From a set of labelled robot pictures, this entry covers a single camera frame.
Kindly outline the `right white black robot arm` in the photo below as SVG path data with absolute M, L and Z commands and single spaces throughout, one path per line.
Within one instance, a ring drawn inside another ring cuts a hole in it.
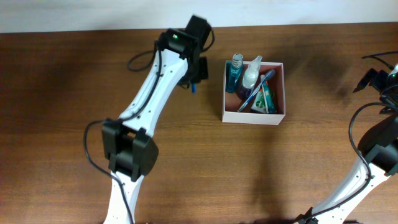
M 397 174 L 397 66 L 389 73 L 370 69 L 354 89 L 371 86 L 380 101 L 358 108 L 349 123 L 348 136 L 358 158 L 349 174 L 333 193 L 316 207 L 301 214 L 295 223 L 348 223 L 346 218 L 375 187 Z M 353 139 L 353 125 L 362 110 L 381 106 L 389 116 L 370 128 L 358 144 Z

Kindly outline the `teal mouthwash bottle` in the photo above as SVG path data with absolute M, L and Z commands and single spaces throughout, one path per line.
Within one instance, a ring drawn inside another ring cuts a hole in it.
M 226 91 L 234 93 L 238 88 L 238 82 L 243 70 L 243 55 L 234 54 L 229 63 L 228 82 L 226 84 Z

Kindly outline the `green soap box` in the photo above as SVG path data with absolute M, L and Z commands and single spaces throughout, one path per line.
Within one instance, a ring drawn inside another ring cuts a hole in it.
M 267 114 L 266 101 L 262 90 L 259 90 L 254 98 L 251 110 L 255 113 Z

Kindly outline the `white green toothpaste tube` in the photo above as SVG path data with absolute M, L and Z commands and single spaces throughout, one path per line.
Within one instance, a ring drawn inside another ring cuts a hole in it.
M 276 114 L 277 110 L 274 106 L 274 102 L 272 99 L 272 94 L 269 90 L 269 87 L 267 85 L 267 81 L 266 81 L 266 76 L 265 75 L 261 75 L 261 87 L 262 87 L 262 93 L 263 93 L 263 97 L 264 97 L 264 107 L 265 107 L 265 111 L 267 114 Z

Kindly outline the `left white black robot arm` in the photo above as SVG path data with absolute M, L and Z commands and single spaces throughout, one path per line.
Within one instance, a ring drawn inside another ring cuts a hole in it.
M 167 29 L 155 42 L 150 72 L 131 104 L 116 120 L 102 124 L 104 156 L 112 179 L 105 223 L 134 223 L 144 177 L 159 155 L 153 135 L 157 120 L 175 86 L 191 88 L 208 79 L 202 53 L 214 32 L 206 19 L 192 16 L 184 29 Z

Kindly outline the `purple foam pump bottle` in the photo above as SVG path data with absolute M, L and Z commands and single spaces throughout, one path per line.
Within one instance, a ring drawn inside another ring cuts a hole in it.
M 249 63 L 247 69 L 245 70 L 241 82 L 241 88 L 239 90 L 240 99 L 247 100 L 252 94 L 252 91 L 259 76 L 261 61 L 262 61 L 262 55 L 258 55 L 253 61 Z

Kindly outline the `blue white toothbrush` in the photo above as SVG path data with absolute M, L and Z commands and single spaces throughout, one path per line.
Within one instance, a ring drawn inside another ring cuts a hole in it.
M 245 107 L 248 105 L 248 103 L 251 101 L 251 99 L 257 94 L 257 92 L 260 90 L 261 86 L 265 84 L 266 81 L 271 79 L 274 75 L 276 74 L 276 71 L 274 69 L 269 70 L 265 75 L 261 75 L 261 81 L 258 84 L 258 86 L 252 91 L 251 95 L 246 99 L 246 101 L 239 107 L 238 112 L 241 112 Z

